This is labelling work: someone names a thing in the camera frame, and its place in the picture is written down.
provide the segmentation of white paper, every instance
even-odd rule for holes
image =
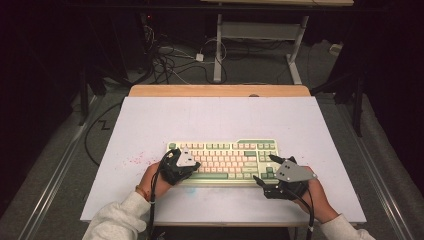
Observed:
[[[127,97],[81,220],[123,201],[146,168],[172,141],[275,139],[318,175],[333,207],[352,223],[366,222],[314,97]],[[156,206],[157,225],[288,225],[308,215],[291,201],[269,200],[262,189],[171,189]]]

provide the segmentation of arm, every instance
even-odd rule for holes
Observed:
[[[309,195],[306,192],[302,199],[311,206],[314,204],[315,218],[321,223],[321,230],[329,240],[373,240],[374,238],[364,229],[356,230],[343,216],[339,214],[328,202],[324,188],[318,179],[311,179],[309,184]],[[308,210],[298,200],[297,203],[303,211],[309,213]]]
[[[159,163],[149,166],[136,191],[122,203],[110,203],[91,220],[83,239],[137,239],[138,233],[146,229],[141,215],[150,209],[151,181]],[[155,195],[165,194],[171,185],[159,175]]]

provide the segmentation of white keyboard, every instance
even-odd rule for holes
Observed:
[[[257,186],[253,175],[265,183],[277,183],[275,173],[280,164],[268,156],[278,156],[271,139],[243,139],[236,142],[171,142],[167,151],[187,147],[201,164],[180,186]]]

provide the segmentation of robotic hand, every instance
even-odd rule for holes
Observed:
[[[162,177],[171,185],[183,181],[200,167],[200,163],[194,161],[187,147],[181,152],[180,149],[168,151],[162,159],[159,170]]]
[[[262,179],[253,176],[256,184],[264,190],[268,199],[295,200],[302,197],[308,189],[308,180],[317,178],[315,173],[296,164],[294,157],[288,159],[269,155],[272,161],[281,164],[276,172],[277,184],[266,184]]]

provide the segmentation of person's right hand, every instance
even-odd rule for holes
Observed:
[[[331,207],[330,203],[328,202],[327,196],[325,195],[324,188],[322,187],[321,182],[315,178],[309,180],[308,184],[309,192],[306,191],[305,194],[302,196],[302,199],[311,207],[313,202],[315,218],[320,223],[326,223],[339,216],[339,214]],[[303,211],[309,213],[308,209],[299,200],[294,200],[293,202],[298,204]]]

